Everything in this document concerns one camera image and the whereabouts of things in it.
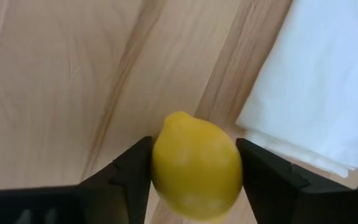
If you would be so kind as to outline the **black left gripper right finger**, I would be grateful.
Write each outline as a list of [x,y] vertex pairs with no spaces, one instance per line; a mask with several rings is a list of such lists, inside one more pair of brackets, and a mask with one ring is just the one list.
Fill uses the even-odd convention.
[[258,224],[357,224],[349,188],[242,138],[243,186]]

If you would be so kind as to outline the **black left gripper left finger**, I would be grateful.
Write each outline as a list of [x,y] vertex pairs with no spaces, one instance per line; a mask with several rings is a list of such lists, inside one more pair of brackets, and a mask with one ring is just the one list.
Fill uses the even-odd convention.
[[146,136],[79,184],[86,224],[144,224],[153,140]]

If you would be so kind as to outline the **yellow lemon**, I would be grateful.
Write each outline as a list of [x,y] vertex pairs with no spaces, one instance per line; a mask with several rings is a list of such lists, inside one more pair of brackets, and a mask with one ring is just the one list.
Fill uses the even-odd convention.
[[220,221],[242,189],[241,156],[219,126],[177,111],[165,118],[152,149],[152,182],[180,215]]

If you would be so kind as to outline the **white folded cloth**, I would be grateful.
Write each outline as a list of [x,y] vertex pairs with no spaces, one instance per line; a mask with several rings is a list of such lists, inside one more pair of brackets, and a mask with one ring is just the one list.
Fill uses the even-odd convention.
[[358,169],[358,0],[293,0],[236,123],[271,152]]

